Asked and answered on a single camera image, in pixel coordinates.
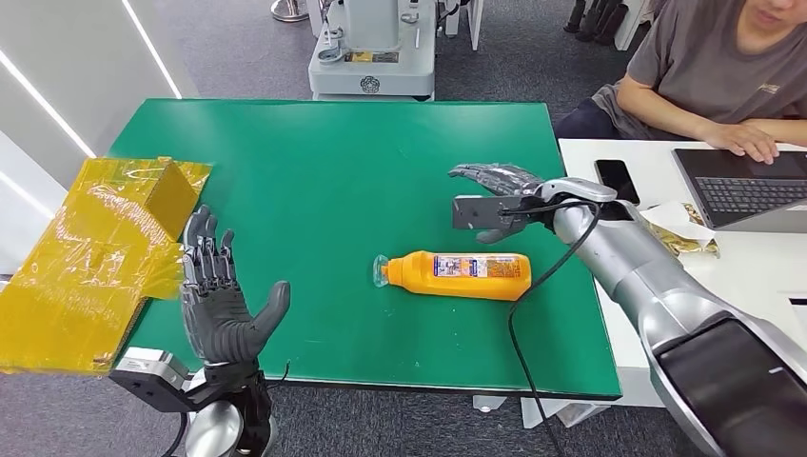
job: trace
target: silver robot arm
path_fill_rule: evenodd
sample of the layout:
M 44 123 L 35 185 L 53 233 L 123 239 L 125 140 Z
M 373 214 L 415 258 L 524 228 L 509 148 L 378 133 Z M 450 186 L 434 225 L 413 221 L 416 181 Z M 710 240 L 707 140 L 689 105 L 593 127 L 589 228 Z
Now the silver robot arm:
M 488 171 L 465 168 L 453 175 L 480 182 L 491 179 Z M 807 353 L 801 347 L 690 276 L 636 209 L 615 200 L 613 190 L 577 178 L 520 188 L 530 189 L 528 196 L 495 191 L 500 197 L 456 198 L 455 227 L 507 233 L 543 222 L 572 245 L 596 223 L 577 255 L 629 318 L 649 362 L 651 382 L 686 434 L 709 455 L 805 455 Z M 550 211 L 543 220 L 502 217 L 508 214 L 503 209 L 524 214 L 525 207 L 572 201 L 599 204 L 600 220 L 586 206 Z M 485 215 L 495 207 L 494 217 Z

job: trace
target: laptop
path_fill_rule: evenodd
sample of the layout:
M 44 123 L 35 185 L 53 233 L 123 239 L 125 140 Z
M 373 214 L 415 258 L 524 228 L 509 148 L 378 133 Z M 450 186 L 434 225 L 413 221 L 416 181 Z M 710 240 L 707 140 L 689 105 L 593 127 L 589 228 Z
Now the laptop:
M 807 152 L 781 151 L 773 165 L 721 149 L 673 155 L 711 229 L 807 233 Z

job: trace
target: metal stand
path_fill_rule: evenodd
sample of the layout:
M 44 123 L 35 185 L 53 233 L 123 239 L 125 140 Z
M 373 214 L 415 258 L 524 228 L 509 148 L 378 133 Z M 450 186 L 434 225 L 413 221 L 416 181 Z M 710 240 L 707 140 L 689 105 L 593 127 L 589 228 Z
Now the metal stand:
M 308 19 L 305 5 L 300 6 L 297 0 L 275 0 L 272 3 L 272 16 L 281 22 L 300 22 Z

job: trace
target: laptop keyboard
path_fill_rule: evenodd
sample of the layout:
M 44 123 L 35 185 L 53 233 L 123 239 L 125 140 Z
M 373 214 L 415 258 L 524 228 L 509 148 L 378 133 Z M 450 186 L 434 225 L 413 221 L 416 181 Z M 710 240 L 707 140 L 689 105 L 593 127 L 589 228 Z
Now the laptop keyboard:
M 758 212 L 807 199 L 807 181 L 791 179 L 695 178 L 714 212 Z

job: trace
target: smartphone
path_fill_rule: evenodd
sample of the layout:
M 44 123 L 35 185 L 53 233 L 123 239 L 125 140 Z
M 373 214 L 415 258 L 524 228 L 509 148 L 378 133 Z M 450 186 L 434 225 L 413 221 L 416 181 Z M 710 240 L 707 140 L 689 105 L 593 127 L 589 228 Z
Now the smartphone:
M 628 173 L 628 167 L 621 160 L 598 160 L 594 163 L 600 182 L 611 189 L 617 191 L 617 198 L 627 200 L 634 205 L 638 205 L 639 195 L 633 180 Z

